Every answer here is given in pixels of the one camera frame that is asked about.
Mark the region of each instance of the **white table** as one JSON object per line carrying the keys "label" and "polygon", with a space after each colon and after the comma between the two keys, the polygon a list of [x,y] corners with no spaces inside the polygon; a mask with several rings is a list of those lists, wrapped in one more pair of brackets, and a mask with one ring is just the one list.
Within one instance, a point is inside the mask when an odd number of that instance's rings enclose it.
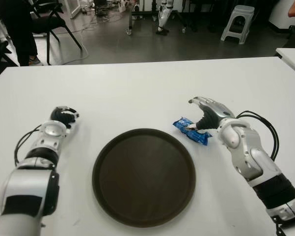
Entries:
{"label": "white table", "polygon": [[277,48],[276,51],[282,56],[282,60],[295,70],[295,48]]}
{"label": "white table", "polygon": [[[216,132],[205,147],[172,125],[181,116],[202,117],[198,107],[188,104],[196,95],[220,101],[235,114],[249,109],[271,121],[281,144],[277,164],[295,186],[295,72],[279,58],[251,58],[6,69],[0,75],[0,187],[14,169],[19,138],[47,120],[55,106],[67,105],[79,111],[80,120],[58,164],[58,206],[43,219],[42,236],[273,236],[275,225],[235,171]],[[270,132],[257,120],[249,121],[271,152]],[[197,174],[187,208],[171,222],[149,229],[110,218],[91,184],[101,149],[115,136],[143,127],[182,142]]]}

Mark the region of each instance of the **blue snack bag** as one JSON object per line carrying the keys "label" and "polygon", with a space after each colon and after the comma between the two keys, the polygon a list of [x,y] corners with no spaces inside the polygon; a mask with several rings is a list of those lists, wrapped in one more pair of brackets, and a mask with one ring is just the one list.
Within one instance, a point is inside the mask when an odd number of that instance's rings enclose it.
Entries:
{"label": "blue snack bag", "polygon": [[193,124],[193,122],[187,118],[181,118],[180,120],[173,123],[174,126],[176,126],[182,133],[188,136],[189,139],[201,143],[205,146],[207,146],[208,138],[211,137],[209,132],[205,132],[204,134],[198,133],[196,130],[186,130],[185,128],[189,125]]}

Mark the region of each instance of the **gray floor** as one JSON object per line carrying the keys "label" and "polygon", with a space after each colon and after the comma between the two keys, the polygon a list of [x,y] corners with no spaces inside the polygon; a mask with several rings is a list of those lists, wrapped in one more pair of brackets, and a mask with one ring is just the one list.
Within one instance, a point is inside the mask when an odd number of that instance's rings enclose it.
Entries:
{"label": "gray floor", "polygon": [[[58,44],[51,36],[51,64],[61,65],[86,56],[85,59],[68,64],[268,57],[273,56],[275,49],[287,42],[285,34],[275,33],[262,25],[252,25],[244,45],[238,45],[238,41],[232,39],[222,42],[220,37],[223,29],[210,33],[205,18],[199,21],[198,32],[187,28],[185,34],[178,19],[170,19],[167,23],[169,35],[160,36],[155,34],[157,22],[147,17],[134,21],[133,34],[128,36],[125,30],[128,27],[129,10],[121,14],[111,11],[107,22],[104,22],[105,18],[93,15],[79,13],[71,20],[67,14],[62,14],[71,31],[77,31],[74,35],[83,42],[89,56],[85,49],[82,52],[79,50],[65,29],[56,29],[61,43]],[[46,38],[37,37],[36,44],[38,56],[46,64]],[[11,43],[9,47],[15,52]],[[16,61],[15,53],[11,58]]]}

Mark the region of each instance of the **white plastic stool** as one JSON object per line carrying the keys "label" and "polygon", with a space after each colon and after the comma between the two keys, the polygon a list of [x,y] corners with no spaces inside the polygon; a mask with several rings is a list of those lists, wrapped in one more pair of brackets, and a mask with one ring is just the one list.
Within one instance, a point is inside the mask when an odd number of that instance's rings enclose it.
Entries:
{"label": "white plastic stool", "polygon": [[[250,25],[252,23],[252,17],[254,15],[254,7],[253,6],[245,6],[245,5],[237,5],[233,10],[229,22],[224,29],[224,32],[221,36],[222,41],[225,41],[227,36],[239,38],[239,44],[244,44],[245,40],[250,32]],[[236,17],[242,16],[245,18],[244,27],[241,33],[231,32],[230,27],[233,24],[233,21]]]}

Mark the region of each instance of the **robotic arm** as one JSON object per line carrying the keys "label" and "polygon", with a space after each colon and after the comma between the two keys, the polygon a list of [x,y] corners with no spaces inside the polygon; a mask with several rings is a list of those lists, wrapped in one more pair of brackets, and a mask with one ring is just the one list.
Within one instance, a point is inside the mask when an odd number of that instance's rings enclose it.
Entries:
{"label": "robotic arm", "polygon": [[198,105],[204,117],[188,128],[217,129],[218,138],[231,152],[235,169],[264,203],[273,222],[295,220],[295,188],[263,150],[259,134],[221,103],[204,97],[195,97],[189,103]]}
{"label": "robotic arm", "polygon": [[52,214],[57,205],[61,145],[78,117],[72,108],[56,107],[41,125],[29,153],[1,189],[0,236],[40,235],[42,217]]}

